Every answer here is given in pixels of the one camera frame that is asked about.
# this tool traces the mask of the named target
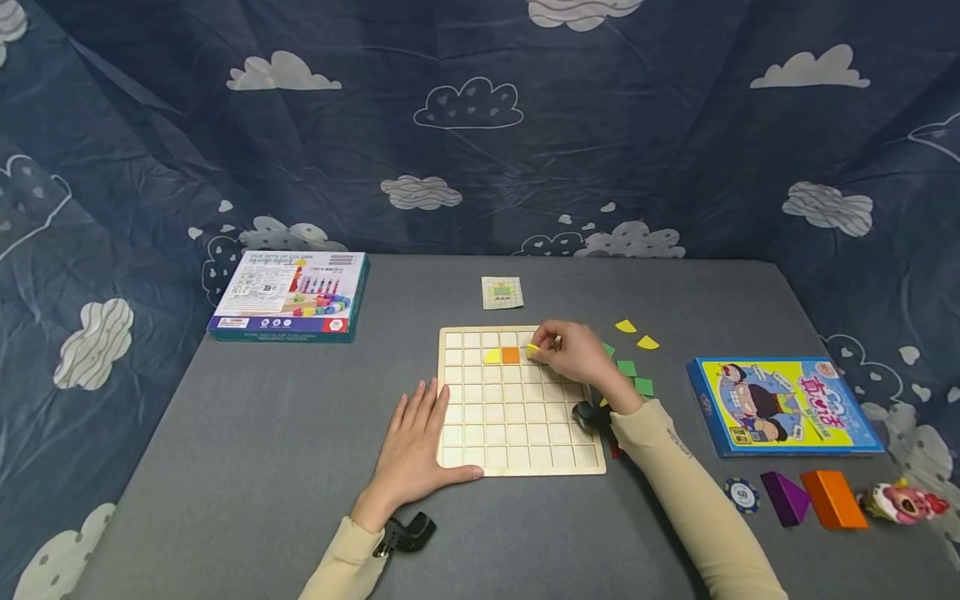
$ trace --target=green square piece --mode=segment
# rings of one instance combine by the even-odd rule
[[[653,396],[654,382],[650,379],[644,379],[643,377],[638,377],[634,379],[634,389],[641,396]]]
[[[634,365],[634,361],[618,360],[616,361],[616,367],[628,377],[636,377],[636,365]]]

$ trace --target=gray table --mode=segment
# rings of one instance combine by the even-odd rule
[[[483,311],[481,276],[520,276],[526,306]],[[296,598],[371,474],[403,392],[437,366],[443,326],[590,324],[654,379],[680,435],[718,482],[760,486],[843,470],[865,487],[886,456],[720,460],[684,364],[696,355],[824,353],[776,267],[741,261],[374,256],[355,342],[207,338],[120,501],[72,600]],[[630,318],[656,352],[613,324]],[[605,476],[490,478],[417,509],[439,530],[393,558],[375,598],[664,598],[705,595],[629,460]],[[747,516],[791,598],[947,598],[956,579],[927,528],[834,533],[814,514],[780,527]]]

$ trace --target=orange tile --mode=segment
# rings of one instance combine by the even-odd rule
[[[504,348],[503,364],[519,365],[520,364],[520,348]]]
[[[800,476],[813,510],[827,529],[867,529],[867,519],[838,470],[812,470]]]

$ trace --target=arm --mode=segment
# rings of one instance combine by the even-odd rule
[[[561,336],[561,347],[551,349]],[[743,518],[686,448],[659,400],[636,393],[585,325],[548,321],[534,335],[541,360],[596,387],[614,414],[620,446],[643,470],[677,536],[716,600],[784,600],[763,549]]]
[[[446,386],[437,396],[436,377],[429,389],[421,381],[411,398],[406,394],[400,398],[373,480],[357,498],[350,517],[340,522],[300,600],[369,596],[387,564],[387,558],[375,558],[373,550],[383,540],[383,528],[396,509],[445,486],[483,476],[477,466],[441,468],[437,464],[437,445],[449,401]]]

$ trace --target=dark blue fabric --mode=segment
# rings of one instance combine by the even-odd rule
[[[0,597],[72,589],[245,248],[774,262],[960,506],[958,17],[0,0]]]

